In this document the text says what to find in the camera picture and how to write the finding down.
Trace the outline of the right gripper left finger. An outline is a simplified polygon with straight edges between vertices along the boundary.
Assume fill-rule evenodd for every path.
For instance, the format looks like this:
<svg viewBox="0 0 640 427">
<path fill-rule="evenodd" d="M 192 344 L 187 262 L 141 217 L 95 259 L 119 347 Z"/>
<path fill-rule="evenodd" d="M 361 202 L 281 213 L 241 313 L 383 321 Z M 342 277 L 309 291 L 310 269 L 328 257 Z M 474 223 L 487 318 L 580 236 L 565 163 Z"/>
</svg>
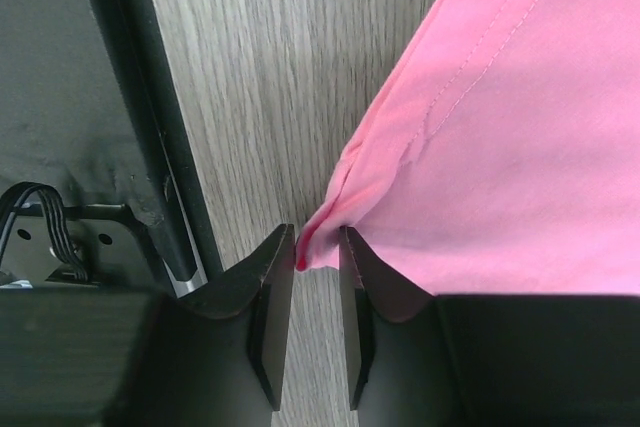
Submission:
<svg viewBox="0 0 640 427">
<path fill-rule="evenodd" d="M 5 426 L 267 426 L 280 408 L 294 230 L 198 290 L 6 289 Z"/>
</svg>

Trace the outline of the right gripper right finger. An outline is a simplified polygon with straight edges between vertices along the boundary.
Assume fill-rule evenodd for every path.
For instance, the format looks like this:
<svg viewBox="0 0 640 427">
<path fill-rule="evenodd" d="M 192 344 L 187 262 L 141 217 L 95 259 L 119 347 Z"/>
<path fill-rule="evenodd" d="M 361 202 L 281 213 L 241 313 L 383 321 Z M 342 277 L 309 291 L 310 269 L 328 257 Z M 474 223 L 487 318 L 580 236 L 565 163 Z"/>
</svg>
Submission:
<svg viewBox="0 0 640 427">
<path fill-rule="evenodd" d="M 348 395 L 363 426 L 635 426 L 634 296 L 432 295 L 339 233 Z"/>
</svg>

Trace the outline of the light pink t-shirt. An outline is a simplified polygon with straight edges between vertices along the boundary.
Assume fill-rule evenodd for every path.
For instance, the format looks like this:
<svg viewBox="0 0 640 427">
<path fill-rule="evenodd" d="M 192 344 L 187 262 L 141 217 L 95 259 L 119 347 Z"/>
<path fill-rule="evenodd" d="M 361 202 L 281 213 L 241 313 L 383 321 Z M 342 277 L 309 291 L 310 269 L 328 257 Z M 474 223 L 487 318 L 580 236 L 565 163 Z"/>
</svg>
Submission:
<svg viewBox="0 0 640 427">
<path fill-rule="evenodd" d="M 436 0 L 297 243 L 430 293 L 639 291 L 639 0 Z"/>
</svg>

